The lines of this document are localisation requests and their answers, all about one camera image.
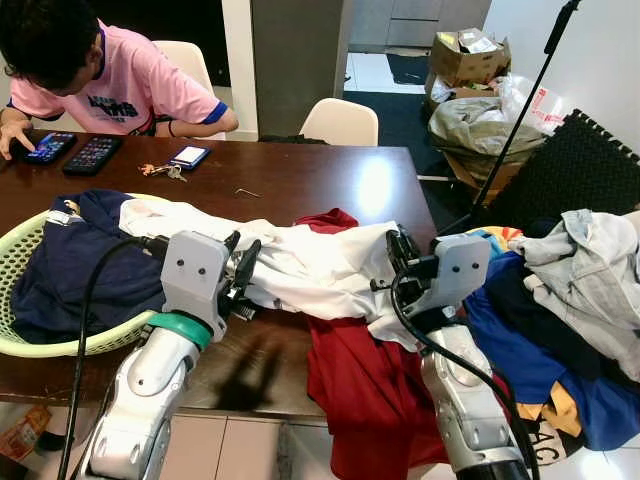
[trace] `wooden table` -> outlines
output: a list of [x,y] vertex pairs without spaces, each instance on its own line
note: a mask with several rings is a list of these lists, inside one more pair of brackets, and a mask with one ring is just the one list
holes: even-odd
[[[37,138],[43,132],[34,132]],[[334,147],[126,137],[96,177],[62,174],[64,160],[51,166],[0,160],[3,234],[46,210],[57,195],[89,188],[147,193],[183,201],[213,215],[238,221],[266,218],[279,226],[301,216],[339,207],[362,225],[396,220],[426,251],[435,227],[406,148]],[[136,167],[160,165],[184,145],[213,152],[188,183],[166,176],[146,178]],[[244,188],[260,198],[238,193]],[[313,417],[322,411],[306,394],[311,338],[304,317],[264,311],[251,323],[231,319],[224,340],[206,350],[189,381],[183,408],[241,411],[255,415]],[[89,357],[84,401],[101,399],[129,348]],[[0,355],[0,400],[66,403],[73,357],[24,359]]]

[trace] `black cable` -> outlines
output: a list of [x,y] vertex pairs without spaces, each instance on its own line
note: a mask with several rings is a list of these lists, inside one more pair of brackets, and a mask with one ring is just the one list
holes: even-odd
[[406,328],[409,331],[409,333],[411,333],[411,335],[416,337],[425,347],[433,350],[434,352],[442,355],[446,359],[452,361],[453,363],[459,365],[465,370],[471,372],[480,380],[482,380],[484,383],[486,383],[491,388],[491,390],[493,390],[493,393],[500,399],[502,404],[505,406],[505,408],[509,411],[509,414],[511,415],[511,419],[512,419],[511,426],[513,428],[513,433],[516,437],[516,441],[518,442],[518,446],[520,450],[525,456],[525,459],[529,461],[529,466],[531,467],[533,480],[540,480],[540,470],[538,468],[536,455],[533,450],[533,446],[531,445],[531,442],[529,440],[529,434],[527,433],[527,430],[524,426],[524,423],[522,422],[522,419],[518,415],[518,410],[515,406],[513,399],[505,395],[504,391],[493,381],[493,379],[489,375],[484,373],[475,365],[466,361],[464,358],[459,357],[453,352],[450,352],[446,348],[442,347],[441,345],[437,344],[436,342],[428,338],[424,333],[418,330],[407,319],[406,315],[404,314],[404,312],[400,308],[400,305],[398,304],[398,299],[396,298],[396,290],[398,288],[398,285],[400,284],[400,281],[406,276],[406,274],[407,274],[407,269],[404,269],[398,272],[398,274],[393,279],[393,282],[391,283],[391,305],[393,305],[393,310],[398,316],[400,323],[402,323],[404,328]]
[[87,323],[89,319],[89,307],[91,305],[91,297],[95,288],[98,276],[104,269],[109,258],[115,253],[129,245],[141,245],[142,239],[131,237],[114,245],[100,258],[87,282],[82,298],[82,320],[80,322],[80,337],[78,338],[78,352],[76,354],[76,362],[74,367],[73,388],[71,390],[71,401],[69,402],[69,412],[67,413],[67,431],[64,438],[64,448],[62,457],[60,458],[60,467],[58,468],[58,480],[65,480],[67,469],[69,468],[69,456],[71,455],[71,445],[73,443],[73,433],[76,426],[76,416],[78,413],[78,396],[80,394],[80,384],[82,381],[82,370],[84,367],[84,356],[87,346]]

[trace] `green plastic basket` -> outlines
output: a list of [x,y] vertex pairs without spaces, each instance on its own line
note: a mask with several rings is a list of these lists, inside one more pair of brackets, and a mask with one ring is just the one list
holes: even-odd
[[[162,200],[149,195],[136,197]],[[28,343],[12,329],[15,316],[11,311],[11,292],[27,266],[31,253],[42,240],[42,227],[48,212],[42,212],[21,223],[0,238],[0,353],[16,357],[46,358],[75,355],[78,341],[46,345]],[[87,338],[87,354],[108,352],[135,341],[155,312],[148,310],[106,332]]]

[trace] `boy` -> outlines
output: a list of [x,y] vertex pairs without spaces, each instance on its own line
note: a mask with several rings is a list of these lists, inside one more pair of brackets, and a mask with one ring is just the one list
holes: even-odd
[[1,0],[0,51],[13,77],[0,115],[7,160],[14,138],[34,150],[24,134],[31,116],[65,111],[92,133],[208,137],[238,127],[231,109],[151,41],[104,25],[85,0]]

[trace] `black hair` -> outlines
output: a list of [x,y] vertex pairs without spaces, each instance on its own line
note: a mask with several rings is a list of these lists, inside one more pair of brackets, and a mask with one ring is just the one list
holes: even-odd
[[0,0],[5,73],[46,89],[72,82],[98,31],[85,0]]

